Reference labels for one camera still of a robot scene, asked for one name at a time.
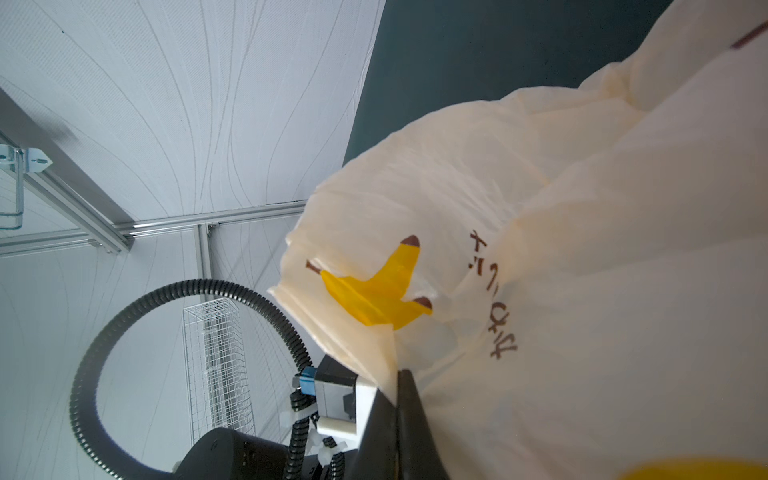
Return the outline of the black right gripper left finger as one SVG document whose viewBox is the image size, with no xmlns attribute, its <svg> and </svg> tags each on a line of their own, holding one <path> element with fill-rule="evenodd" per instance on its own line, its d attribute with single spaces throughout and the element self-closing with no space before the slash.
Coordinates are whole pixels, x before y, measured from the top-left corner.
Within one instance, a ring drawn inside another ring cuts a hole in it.
<svg viewBox="0 0 768 480">
<path fill-rule="evenodd" d="M 346 479 L 395 480 L 397 470 L 397 409 L 376 392 L 362 441 Z"/>
</svg>

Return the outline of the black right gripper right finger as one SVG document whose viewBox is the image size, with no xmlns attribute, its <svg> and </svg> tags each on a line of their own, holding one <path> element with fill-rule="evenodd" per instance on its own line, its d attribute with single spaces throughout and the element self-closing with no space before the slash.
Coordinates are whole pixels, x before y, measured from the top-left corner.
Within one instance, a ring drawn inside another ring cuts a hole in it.
<svg viewBox="0 0 768 480">
<path fill-rule="evenodd" d="M 448 480 L 410 370 L 398 372 L 397 402 L 399 478 Z"/>
</svg>

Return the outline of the cream banana-print plastic bag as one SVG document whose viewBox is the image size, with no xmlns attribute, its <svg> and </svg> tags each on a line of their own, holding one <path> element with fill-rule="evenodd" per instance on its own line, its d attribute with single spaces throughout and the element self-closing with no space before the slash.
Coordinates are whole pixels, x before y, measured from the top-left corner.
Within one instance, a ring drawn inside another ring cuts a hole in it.
<svg viewBox="0 0 768 480">
<path fill-rule="evenodd" d="M 453 479 L 767 465 L 767 5 L 676 1 L 577 88 L 431 113 L 321 184 L 279 304 Z"/>
</svg>

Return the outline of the orange toy fruit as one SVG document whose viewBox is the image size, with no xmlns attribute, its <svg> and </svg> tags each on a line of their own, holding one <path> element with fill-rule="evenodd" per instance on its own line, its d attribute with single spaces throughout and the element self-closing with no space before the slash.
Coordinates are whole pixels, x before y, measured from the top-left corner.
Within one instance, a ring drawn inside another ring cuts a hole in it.
<svg viewBox="0 0 768 480">
<path fill-rule="evenodd" d="M 767 480 L 767 465 L 733 459 L 671 459 L 637 467 L 624 480 Z"/>
</svg>

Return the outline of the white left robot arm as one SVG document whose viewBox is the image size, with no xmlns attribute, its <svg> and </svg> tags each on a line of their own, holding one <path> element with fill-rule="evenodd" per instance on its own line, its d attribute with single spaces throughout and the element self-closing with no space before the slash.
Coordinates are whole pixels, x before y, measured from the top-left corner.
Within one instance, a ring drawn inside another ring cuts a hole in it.
<svg viewBox="0 0 768 480">
<path fill-rule="evenodd" d="M 173 479 L 285 479 L 289 447 L 228 428 L 203 435 L 172 473 Z"/>
</svg>

